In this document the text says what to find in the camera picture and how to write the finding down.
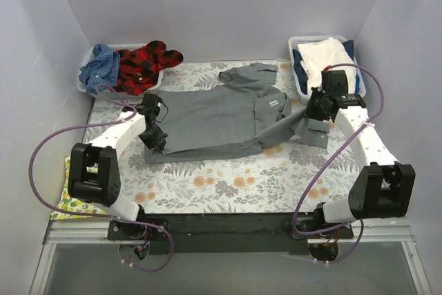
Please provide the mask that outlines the grey long sleeve shirt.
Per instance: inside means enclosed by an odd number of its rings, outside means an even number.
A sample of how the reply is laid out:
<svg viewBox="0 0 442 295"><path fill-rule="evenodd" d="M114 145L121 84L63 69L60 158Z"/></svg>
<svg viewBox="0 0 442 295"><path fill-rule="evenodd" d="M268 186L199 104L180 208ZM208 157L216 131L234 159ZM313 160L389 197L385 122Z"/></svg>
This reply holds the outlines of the grey long sleeve shirt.
<svg viewBox="0 0 442 295"><path fill-rule="evenodd" d="M276 88L278 67L252 63L219 74L210 90L159 91L169 110L160 113L168 135L161 151L146 151L148 164L242 158L261 153L294 135L327 148L329 125L292 109Z"/></svg>

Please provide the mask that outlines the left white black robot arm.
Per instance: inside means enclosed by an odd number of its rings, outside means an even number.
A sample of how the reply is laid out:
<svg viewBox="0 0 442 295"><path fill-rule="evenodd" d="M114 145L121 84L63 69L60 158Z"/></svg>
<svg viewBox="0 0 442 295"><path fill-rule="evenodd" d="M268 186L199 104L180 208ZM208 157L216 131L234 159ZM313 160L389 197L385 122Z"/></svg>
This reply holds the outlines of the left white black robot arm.
<svg viewBox="0 0 442 295"><path fill-rule="evenodd" d="M121 122L110 126L87 144L74 145L70 154L68 194L83 202L93 203L123 225L129 238L138 240L157 229L169 228L164 218L150 219L144 209L121 190L119 158L131 142L139 138L151 152L163 152L167 134L158 126L157 116L168 111L155 94L145 95L141 103L125 106Z"/></svg>

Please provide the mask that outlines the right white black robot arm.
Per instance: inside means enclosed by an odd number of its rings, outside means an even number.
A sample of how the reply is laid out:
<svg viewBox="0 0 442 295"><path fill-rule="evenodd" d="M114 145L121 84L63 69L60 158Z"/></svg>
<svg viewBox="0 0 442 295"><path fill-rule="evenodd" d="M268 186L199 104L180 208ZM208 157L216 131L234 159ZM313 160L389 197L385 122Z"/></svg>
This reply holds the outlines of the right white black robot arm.
<svg viewBox="0 0 442 295"><path fill-rule="evenodd" d="M321 238L336 232L338 225L367 218L401 218L407 213L416 173L401 164L384 145L363 98L349 93L345 71L326 67L322 84L311 90L306 116L331 120L345 135L360 173L346 198L318 204L312 230Z"/></svg>

